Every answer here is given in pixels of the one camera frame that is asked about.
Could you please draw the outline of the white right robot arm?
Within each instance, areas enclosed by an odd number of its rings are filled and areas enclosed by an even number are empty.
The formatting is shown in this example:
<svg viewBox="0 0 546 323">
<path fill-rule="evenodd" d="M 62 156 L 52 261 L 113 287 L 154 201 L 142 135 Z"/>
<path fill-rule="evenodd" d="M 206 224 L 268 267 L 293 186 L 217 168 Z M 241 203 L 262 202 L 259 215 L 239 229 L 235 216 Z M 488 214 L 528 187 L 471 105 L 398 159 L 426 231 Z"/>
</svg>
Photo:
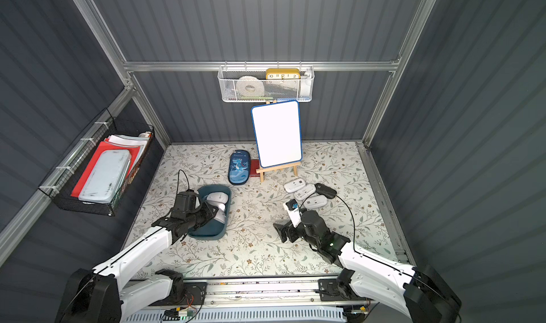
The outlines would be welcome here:
<svg viewBox="0 0 546 323">
<path fill-rule="evenodd" d="M 462 302 L 432 267 L 418 268 L 357 248 L 328 228 L 316 211 L 289 212 L 290 219 L 274 223 L 282 242 L 303 240 L 325 262 L 342 269 L 338 294 L 365 297 L 409 317 L 413 322 L 461 322 Z"/>
</svg>

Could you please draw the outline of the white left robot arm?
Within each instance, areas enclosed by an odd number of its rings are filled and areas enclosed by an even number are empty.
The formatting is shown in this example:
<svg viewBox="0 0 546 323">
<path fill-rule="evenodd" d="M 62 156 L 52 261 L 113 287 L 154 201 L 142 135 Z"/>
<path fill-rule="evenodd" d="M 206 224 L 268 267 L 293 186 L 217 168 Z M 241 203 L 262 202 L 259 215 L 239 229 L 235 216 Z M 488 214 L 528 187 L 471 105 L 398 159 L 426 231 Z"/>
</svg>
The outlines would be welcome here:
<svg viewBox="0 0 546 323">
<path fill-rule="evenodd" d="M 105 262 L 69 277 L 55 321 L 123 322 L 150 304 L 185 303 L 189 294 L 176 271 L 160 270 L 136 285 L 128 283 L 149 261 L 224 210 L 224 205 L 202 201 L 192 190 L 178 193 L 173 207 L 141 238 Z"/>
</svg>

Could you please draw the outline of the white grey computer mouse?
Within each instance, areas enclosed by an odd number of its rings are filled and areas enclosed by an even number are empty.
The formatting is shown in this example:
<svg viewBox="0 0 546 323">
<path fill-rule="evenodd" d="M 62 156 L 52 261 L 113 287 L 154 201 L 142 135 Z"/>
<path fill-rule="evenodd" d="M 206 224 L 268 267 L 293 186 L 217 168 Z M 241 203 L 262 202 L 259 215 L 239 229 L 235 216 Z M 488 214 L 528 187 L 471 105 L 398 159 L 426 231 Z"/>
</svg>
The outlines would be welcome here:
<svg viewBox="0 0 546 323">
<path fill-rule="evenodd" d="M 218 209 L 214 219 L 220 223 L 226 222 L 226 204 L 228 200 L 228 195 L 223 192 L 213 192 L 206 197 L 206 202 Z"/>
</svg>

